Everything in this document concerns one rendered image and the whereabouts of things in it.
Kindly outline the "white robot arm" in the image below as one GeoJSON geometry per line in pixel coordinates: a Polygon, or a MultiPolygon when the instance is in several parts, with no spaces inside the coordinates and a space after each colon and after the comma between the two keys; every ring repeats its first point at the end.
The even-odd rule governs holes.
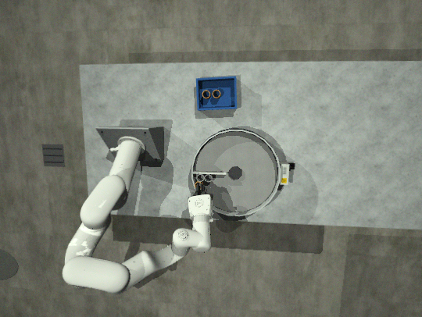
{"type": "Polygon", "coordinates": [[[208,251],[213,222],[207,215],[196,215],[192,218],[192,230],[175,230],[172,244],[159,251],[142,251],[121,264],[93,258],[111,223],[110,212],[122,208],[127,201],[140,154],[145,152],[144,143],[135,137],[121,137],[117,144],[118,147],[110,149],[117,155],[109,175],[98,183],[81,208],[82,223],[66,250],[63,267],[63,279],[70,286],[104,290],[111,295],[121,294],[154,272],[174,264],[191,247],[196,252],[208,251]]]}

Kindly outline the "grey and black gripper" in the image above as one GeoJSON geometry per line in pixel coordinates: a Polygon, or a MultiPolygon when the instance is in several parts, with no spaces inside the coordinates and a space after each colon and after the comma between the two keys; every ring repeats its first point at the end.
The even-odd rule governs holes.
{"type": "Polygon", "coordinates": [[[201,183],[201,192],[200,195],[200,186],[197,183],[196,192],[188,198],[188,209],[190,219],[196,215],[207,215],[211,218],[213,210],[213,194],[208,194],[205,192],[205,186],[201,183]]]}

